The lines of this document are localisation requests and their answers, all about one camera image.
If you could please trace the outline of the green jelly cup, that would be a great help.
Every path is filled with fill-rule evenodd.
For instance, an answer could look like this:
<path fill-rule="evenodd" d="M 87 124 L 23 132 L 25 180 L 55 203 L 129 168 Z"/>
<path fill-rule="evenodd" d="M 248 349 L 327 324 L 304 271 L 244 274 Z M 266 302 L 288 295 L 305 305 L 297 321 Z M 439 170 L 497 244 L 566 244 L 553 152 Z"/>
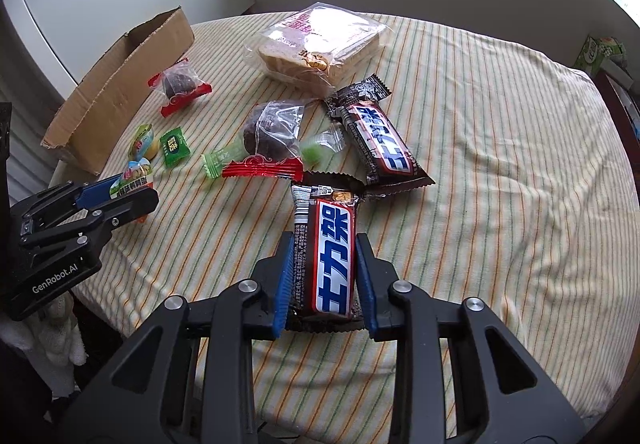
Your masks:
<path fill-rule="evenodd" d="M 160 139 L 154 133 L 150 123 L 140 125 L 134 133 L 134 140 L 130 144 L 128 157 L 138 161 L 142 158 L 153 160 L 160 150 Z"/>

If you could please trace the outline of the green square candy packet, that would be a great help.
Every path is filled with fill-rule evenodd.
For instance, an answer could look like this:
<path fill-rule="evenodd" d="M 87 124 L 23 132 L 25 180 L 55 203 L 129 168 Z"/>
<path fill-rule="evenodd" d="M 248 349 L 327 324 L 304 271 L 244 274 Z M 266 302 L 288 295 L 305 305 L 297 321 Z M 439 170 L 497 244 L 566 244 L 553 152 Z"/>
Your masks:
<path fill-rule="evenodd" d="M 160 137 L 160 148 L 166 168 L 174 168 L 180 161 L 191 155 L 190 147 L 180 127 L 170 129 Z"/>

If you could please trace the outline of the dark cake red-sealed bag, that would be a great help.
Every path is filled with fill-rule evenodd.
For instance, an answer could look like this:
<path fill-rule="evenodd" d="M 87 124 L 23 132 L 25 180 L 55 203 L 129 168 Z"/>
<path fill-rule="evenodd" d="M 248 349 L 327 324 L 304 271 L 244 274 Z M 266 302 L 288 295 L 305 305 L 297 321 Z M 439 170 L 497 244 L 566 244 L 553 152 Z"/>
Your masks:
<path fill-rule="evenodd" d="M 213 91 L 208 82 L 198 76 L 188 58 L 183 58 L 148 80 L 151 89 L 160 91 L 166 103 L 160 108 L 164 118 L 186 108 L 193 101 Z"/>
<path fill-rule="evenodd" d="M 303 162 L 299 128 L 305 105 L 298 101 L 269 101 L 250 111 L 240 132 L 240 148 L 222 167 L 221 175 L 300 180 Z"/>

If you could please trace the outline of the Snickers bar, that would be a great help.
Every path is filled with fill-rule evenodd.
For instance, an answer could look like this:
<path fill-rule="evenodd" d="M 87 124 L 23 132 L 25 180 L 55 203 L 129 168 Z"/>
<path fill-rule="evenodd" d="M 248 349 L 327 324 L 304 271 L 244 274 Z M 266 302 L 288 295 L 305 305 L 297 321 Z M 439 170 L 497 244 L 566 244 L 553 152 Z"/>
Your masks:
<path fill-rule="evenodd" d="M 362 191 L 363 184 L 344 173 L 304 172 L 291 184 L 294 275 L 289 331 L 340 333 L 363 327 L 355 243 Z"/>
<path fill-rule="evenodd" d="M 372 74 L 324 100 L 356 148 L 366 169 L 363 193 L 383 198 L 435 184 L 380 106 L 390 89 Z"/>

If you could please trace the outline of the green clear-wrapped candy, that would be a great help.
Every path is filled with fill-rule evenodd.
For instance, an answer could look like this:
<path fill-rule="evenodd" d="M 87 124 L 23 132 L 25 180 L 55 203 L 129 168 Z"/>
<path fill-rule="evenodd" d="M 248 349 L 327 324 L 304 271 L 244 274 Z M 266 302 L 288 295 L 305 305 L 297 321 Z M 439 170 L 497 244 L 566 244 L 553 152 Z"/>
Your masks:
<path fill-rule="evenodd" d="M 221 170 L 228 163 L 229 156 L 233 156 L 236 151 L 241 151 L 239 138 L 236 138 L 222 149 L 217 149 L 217 151 L 209 152 L 202 156 L 203 168 L 207 178 L 217 179 L 222 177 Z M 346 141 L 340 126 L 331 126 L 326 130 L 299 140 L 303 171 L 323 163 L 333 154 L 343 151 L 345 146 Z"/>

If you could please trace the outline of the bagged sliced bread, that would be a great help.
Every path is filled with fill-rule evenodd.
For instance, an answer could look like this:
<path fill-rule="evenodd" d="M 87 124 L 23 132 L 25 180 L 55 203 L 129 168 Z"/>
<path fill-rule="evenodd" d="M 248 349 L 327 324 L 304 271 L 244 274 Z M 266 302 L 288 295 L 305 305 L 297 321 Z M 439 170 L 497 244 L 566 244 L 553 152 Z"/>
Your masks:
<path fill-rule="evenodd" d="M 325 99 L 376 56 L 388 36 L 388 26 L 367 15 L 316 2 L 250 37 L 245 60 L 278 82 Z"/>

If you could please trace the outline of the brown cardboard box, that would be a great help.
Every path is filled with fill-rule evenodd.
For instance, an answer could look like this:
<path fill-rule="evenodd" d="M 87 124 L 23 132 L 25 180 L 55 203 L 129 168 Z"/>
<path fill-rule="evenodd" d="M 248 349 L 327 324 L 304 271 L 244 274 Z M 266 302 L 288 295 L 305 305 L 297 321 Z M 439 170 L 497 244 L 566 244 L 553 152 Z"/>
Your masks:
<path fill-rule="evenodd" d="M 148 80 L 177 62 L 193 41 L 181 8 L 160 13 L 123 34 L 58 109 L 40 145 L 99 175 L 150 94 Z"/>

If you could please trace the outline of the striped yellow tablecloth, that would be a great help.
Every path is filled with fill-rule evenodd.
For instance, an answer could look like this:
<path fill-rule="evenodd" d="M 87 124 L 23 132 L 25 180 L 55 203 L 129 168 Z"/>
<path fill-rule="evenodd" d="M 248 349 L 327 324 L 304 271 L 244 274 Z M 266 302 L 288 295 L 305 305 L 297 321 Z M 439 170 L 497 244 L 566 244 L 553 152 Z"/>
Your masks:
<path fill-rule="evenodd" d="M 180 128 L 190 157 L 153 165 L 160 195 L 117 230 L 77 297 L 122 334 L 169 295 L 216 295 L 250 274 L 292 227 L 288 183 L 208 180 L 201 157 L 259 103 L 296 91 L 250 65 L 275 13 L 193 27 L 188 53 L 213 94 L 169 118 L 162 96 L 136 123 Z M 620 137 L 581 72 L 521 45 L 386 16 L 383 49 L 360 68 L 390 88 L 388 118 L 433 184 L 358 210 L 375 254 L 431 296 L 482 298 L 582 418 L 612 404 L 639 326 L 639 201 Z"/>

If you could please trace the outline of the dark red storage box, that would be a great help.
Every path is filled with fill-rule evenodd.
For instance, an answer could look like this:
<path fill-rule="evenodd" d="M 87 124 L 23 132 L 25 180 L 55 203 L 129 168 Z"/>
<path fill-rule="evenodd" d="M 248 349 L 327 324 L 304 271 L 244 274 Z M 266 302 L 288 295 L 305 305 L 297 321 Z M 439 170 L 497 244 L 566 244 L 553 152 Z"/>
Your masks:
<path fill-rule="evenodd" d="M 600 71 L 594 77 L 594 84 L 613 119 L 634 175 L 634 184 L 636 189 L 639 189 L 639 139 L 636 136 L 631 116 L 623 102 L 623 88 L 605 71 Z"/>

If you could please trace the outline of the green carton box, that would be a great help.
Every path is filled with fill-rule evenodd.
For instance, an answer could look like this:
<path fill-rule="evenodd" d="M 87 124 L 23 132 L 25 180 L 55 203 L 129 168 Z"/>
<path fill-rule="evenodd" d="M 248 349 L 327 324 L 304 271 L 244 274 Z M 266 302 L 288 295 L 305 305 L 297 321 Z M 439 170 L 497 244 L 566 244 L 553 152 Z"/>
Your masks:
<path fill-rule="evenodd" d="M 588 35 L 574 62 L 574 67 L 589 76 L 596 76 L 604 61 L 611 61 L 623 70 L 627 68 L 625 46 L 614 37 Z"/>

